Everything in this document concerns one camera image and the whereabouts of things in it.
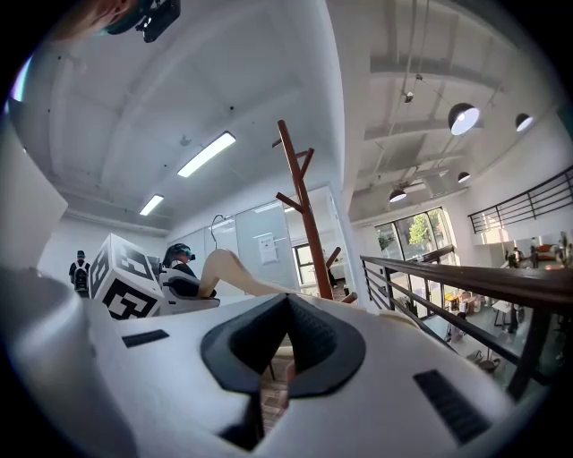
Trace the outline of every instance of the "ceiling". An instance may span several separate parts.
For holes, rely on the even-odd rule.
[[[354,221],[458,191],[458,173],[477,176],[490,166],[517,141],[517,114],[538,117],[553,96],[526,53],[457,4],[371,1],[369,11],[367,113],[349,209]],[[455,137],[447,117],[459,102],[481,115],[471,131]],[[395,187],[412,183],[419,184],[406,189],[406,199],[389,204]]]
[[[459,190],[460,171],[518,140],[518,113],[547,110],[554,94],[513,43],[447,0],[186,0],[151,44],[130,31],[41,46],[11,115],[71,211],[165,230],[287,172],[270,147],[284,119],[315,168],[342,169],[356,221]],[[481,116],[454,137],[458,102]],[[177,176],[223,131],[237,142]],[[399,184],[415,187],[391,206]]]
[[[286,172],[271,148],[279,119],[320,162],[331,154],[329,121],[315,45],[293,33],[309,6],[296,3],[186,1],[151,44],[129,31],[43,45],[12,111],[25,148],[72,211],[166,229],[177,214]],[[223,131],[237,142],[177,176]],[[154,193],[164,202],[139,216]]]

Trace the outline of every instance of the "wooden coat rack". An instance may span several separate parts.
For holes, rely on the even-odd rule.
[[[319,287],[319,293],[321,298],[332,300],[332,289],[330,287],[328,269],[337,258],[340,252],[340,247],[337,247],[332,252],[326,262],[324,261],[319,231],[316,228],[316,222],[314,221],[314,215],[312,214],[311,201],[308,198],[308,192],[306,191],[306,185],[304,184],[304,175],[311,163],[314,149],[309,148],[307,151],[302,153],[295,153],[293,143],[290,140],[290,135],[288,134],[287,124],[283,120],[278,122],[278,132],[280,133],[280,139],[275,141],[272,144],[272,147],[275,148],[281,143],[283,144],[286,153],[286,160],[290,167],[290,173],[293,176],[293,184],[295,185],[299,203],[294,202],[281,192],[277,193],[277,199],[284,202],[289,207],[294,208],[303,216],[304,230],[306,231],[309,248],[311,249],[312,262],[314,263],[314,274],[316,275],[316,283]],[[302,167],[298,164],[298,159],[300,157],[304,158]],[[355,293],[349,294],[344,299],[344,302],[352,302],[355,300],[355,297]]]

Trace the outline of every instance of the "black pendant lamp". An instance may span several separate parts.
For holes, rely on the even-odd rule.
[[[474,127],[479,117],[480,110],[473,105],[467,103],[454,105],[448,114],[449,129],[453,135],[461,135]]]
[[[516,131],[521,132],[527,129],[533,120],[534,118],[532,118],[529,114],[518,114],[516,118]]]
[[[462,172],[458,175],[458,182],[464,182],[465,180],[469,179],[471,175],[468,172]]]
[[[390,202],[398,202],[402,200],[406,196],[406,193],[402,190],[394,190],[390,193],[389,200]]]

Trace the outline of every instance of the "metal railing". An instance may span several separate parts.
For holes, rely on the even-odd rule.
[[[468,217],[474,233],[481,233],[519,221],[537,219],[569,205],[573,205],[573,165],[530,190]]]
[[[545,271],[537,269],[500,269],[487,267],[441,266],[413,261],[372,258],[361,256],[370,299],[382,310],[400,310],[409,316],[427,334],[443,342],[416,314],[402,302],[394,298],[394,291],[403,293],[412,303],[417,303],[435,315],[448,321],[461,331],[499,354],[505,360],[515,364],[516,371],[509,382],[508,392],[518,399],[526,390],[529,379],[547,385],[551,379],[543,374],[537,363],[541,355],[545,338],[549,331],[551,314],[569,317],[573,314],[573,271],[568,269]],[[381,267],[378,273],[367,264]],[[459,318],[442,307],[433,304],[428,298],[421,297],[392,281],[392,274],[401,272],[421,277],[428,281],[447,284],[472,293],[507,301],[512,304],[533,309],[529,333],[521,356],[516,355],[500,344],[495,335]]]

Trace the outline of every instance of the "white box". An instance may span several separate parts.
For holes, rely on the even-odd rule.
[[[90,265],[89,288],[115,319],[152,317],[163,301],[144,250],[113,233]]]

